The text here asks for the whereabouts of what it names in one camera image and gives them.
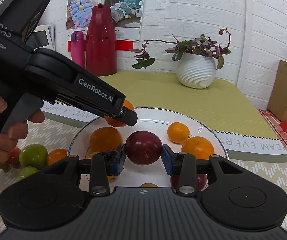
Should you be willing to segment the purple green trailing plant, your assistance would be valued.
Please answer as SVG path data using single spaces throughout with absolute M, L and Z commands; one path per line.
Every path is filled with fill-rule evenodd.
M 224 66 L 224 56 L 231 53 L 231 32 L 227 28 L 219 30 L 219 35 L 228 35 L 228 43 L 222 47 L 217 41 L 212 40 L 209 36 L 201 34 L 192 40 L 180 41 L 175 38 L 174 41 L 165 41 L 158 39 L 146 40 L 140 49 L 132 48 L 130 51 L 135 54 L 136 63 L 132 64 L 134 69 L 146 69 L 155 63 L 155 58 L 151 57 L 147 51 L 147 46 L 151 42 L 161 42 L 170 44 L 171 47 L 165 50 L 165 53 L 172 54 L 172 61 L 179 61 L 183 58 L 184 54 L 199 55 L 207 58 L 217 60 L 216 69 L 219 70 Z

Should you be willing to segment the dark red plum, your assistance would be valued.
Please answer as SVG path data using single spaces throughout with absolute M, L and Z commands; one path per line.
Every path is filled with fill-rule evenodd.
M 136 165 L 150 165 L 162 155 L 162 142 L 148 131 L 136 131 L 126 140 L 124 151 L 128 159 Z
M 171 187 L 173 191 L 176 191 L 179 182 L 179 175 L 173 175 L 170 177 Z M 208 186 L 208 180 L 206 174 L 197 174 L 197 191 L 203 191 Z

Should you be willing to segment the small orange in plate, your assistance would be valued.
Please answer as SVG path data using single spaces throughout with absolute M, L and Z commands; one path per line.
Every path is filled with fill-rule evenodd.
M 170 124 L 167 129 L 167 135 L 171 142 L 176 144 L 183 144 L 190 137 L 190 130 L 188 126 L 181 122 L 174 122 Z

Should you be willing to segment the large orange in plate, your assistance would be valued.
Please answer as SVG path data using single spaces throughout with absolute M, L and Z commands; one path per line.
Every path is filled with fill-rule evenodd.
M 102 127 L 95 130 L 89 138 L 92 152 L 106 152 L 116 150 L 123 143 L 121 133 L 113 127 Z

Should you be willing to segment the red apple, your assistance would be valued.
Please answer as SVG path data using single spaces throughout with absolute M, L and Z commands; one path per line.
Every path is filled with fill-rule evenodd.
M 12 165 L 13 168 L 19 169 L 21 167 L 20 160 L 19 160 L 20 153 L 21 153 L 21 150 L 20 148 L 18 148 L 18 146 L 16 146 L 14 149 L 11 150 L 7 163 L 9 163 L 9 165 Z

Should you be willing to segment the large orange tangerine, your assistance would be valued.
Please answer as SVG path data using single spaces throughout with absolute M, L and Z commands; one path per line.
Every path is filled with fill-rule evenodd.
M 117 116 L 104 116 L 106 122 L 112 127 L 124 127 L 127 125 L 134 126 L 137 122 L 137 115 L 132 103 L 124 100 L 121 113 Z

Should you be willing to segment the tan longan fruit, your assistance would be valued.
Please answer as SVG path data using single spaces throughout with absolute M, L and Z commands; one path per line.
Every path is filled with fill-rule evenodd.
M 0 169 L 7 173 L 11 169 L 11 165 L 7 162 L 0 162 Z

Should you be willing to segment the tan longan in plate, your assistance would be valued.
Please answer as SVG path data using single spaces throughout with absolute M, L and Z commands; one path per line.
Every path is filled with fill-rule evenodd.
M 142 185 L 140 185 L 140 187 L 144 187 L 144 188 L 148 188 L 148 187 L 158 187 L 158 185 L 154 184 L 154 183 L 144 183 Z

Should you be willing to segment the green apple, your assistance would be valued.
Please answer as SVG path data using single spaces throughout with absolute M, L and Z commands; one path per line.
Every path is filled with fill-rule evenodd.
M 20 170 L 20 173 L 18 175 L 18 181 L 21 181 L 35 173 L 39 172 L 39 170 L 35 167 L 32 167 L 32 166 L 26 166 L 26 167 L 23 167 L 21 170 Z
M 22 167 L 34 167 L 42 169 L 47 166 L 48 151 L 40 144 L 30 144 L 22 149 L 19 154 L 19 161 Z

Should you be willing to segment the green patterned tablecloth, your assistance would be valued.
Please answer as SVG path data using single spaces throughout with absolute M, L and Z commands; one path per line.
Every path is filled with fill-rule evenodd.
M 287 193 L 287 147 L 268 124 L 266 115 L 228 81 L 216 79 L 207 89 L 191 89 L 179 83 L 174 74 L 121 71 L 102 78 L 127 96 L 138 114 L 137 129 L 155 133 L 174 151 L 181 145 L 171 143 L 167 128 L 173 122 L 188 126 L 191 136 L 212 141 L 216 154 L 228 153 L 238 165 L 270 180 Z M 61 103 L 47 102 L 42 108 L 46 120 L 29 124 L 27 139 L 18 143 L 20 149 L 29 144 L 44 145 L 48 151 L 64 148 L 84 158 L 92 129 L 82 127 L 97 116 Z M 0 169 L 0 193 L 16 182 L 19 170 Z M 287 215 L 282 224 L 287 230 Z M 0 233 L 5 225 L 0 217 Z

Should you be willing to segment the red thermos jug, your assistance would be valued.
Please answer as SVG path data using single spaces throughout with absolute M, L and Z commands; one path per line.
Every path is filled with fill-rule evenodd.
M 98 3 L 92 8 L 86 33 L 86 70 L 95 76 L 117 73 L 115 28 L 110 6 Z

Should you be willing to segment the white oval plate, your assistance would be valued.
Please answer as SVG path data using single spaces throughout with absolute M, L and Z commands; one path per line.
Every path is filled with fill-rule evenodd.
M 171 177 L 166 173 L 161 153 L 163 144 L 167 144 L 175 153 L 181 150 L 182 146 L 172 142 L 167 135 L 168 127 L 174 122 L 186 125 L 190 137 L 207 139 L 215 154 L 225 158 L 228 156 L 217 135 L 194 118 L 157 108 L 137 107 L 135 111 L 136 125 L 118 128 L 126 149 L 132 150 L 132 153 L 126 157 L 121 174 L 110 180 L 111 189 L 117 186 L 139 187 L 145 183 L 158 187 L 171 185 Z

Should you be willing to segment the pink water bottle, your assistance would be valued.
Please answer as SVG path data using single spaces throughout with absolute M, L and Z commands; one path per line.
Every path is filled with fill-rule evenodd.
M 74 31 L 71 34 L 71 59 L 74 63 L 85 68 L 84 34 L 82 31 Z

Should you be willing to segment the white ribbed plant pot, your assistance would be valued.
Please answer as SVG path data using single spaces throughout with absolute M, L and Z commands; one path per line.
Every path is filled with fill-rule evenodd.
M 207 88 L 216 76 L 215 60 L 212 57 L 185 53 L 177 63 L 176 76 L 186 87 Z

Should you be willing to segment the dark red plum in plate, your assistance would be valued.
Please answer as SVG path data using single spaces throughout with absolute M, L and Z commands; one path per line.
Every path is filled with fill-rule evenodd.
M 171 187 L 173 191 L 176 191 L 179 182 L 179 175 L 173 175 L 170 177 Z M 208 186 L 208 180 L 206 174 L 197 174 L 197 191 L 203 191 Z

